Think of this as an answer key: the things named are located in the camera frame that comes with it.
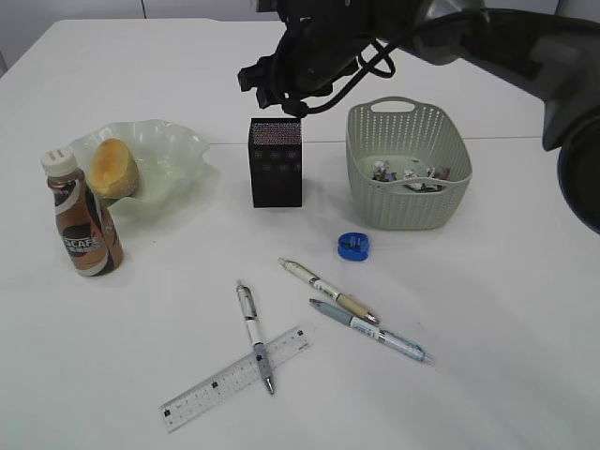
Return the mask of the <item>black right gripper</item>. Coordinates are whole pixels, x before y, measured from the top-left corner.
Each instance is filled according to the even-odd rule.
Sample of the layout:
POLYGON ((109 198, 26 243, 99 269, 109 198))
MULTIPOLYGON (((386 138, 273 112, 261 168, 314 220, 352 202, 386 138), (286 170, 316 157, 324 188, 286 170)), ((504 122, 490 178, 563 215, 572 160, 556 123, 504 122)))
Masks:
POLYGON ((284 111, 305 111, 306 98, 325 97, 333 83, 358 69, 361 37, 326 19, 290 22, 273 54, 243 67, 240 89, 256 90, 261 109, 279 105, 284 111))

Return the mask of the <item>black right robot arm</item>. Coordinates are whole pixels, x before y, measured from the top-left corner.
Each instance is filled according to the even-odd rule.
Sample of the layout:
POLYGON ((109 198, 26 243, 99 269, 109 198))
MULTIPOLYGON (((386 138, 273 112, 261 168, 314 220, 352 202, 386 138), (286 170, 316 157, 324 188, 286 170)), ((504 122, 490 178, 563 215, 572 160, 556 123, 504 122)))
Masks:
POLYGON ((599 25, 480 1, 259 1, 285 25, 275 51, 238 73, 258 105, 323 113, 395 50, 432 65, 465 60, 540 99, 542 144, 559 153, 562 195, 599 227, 599 25))

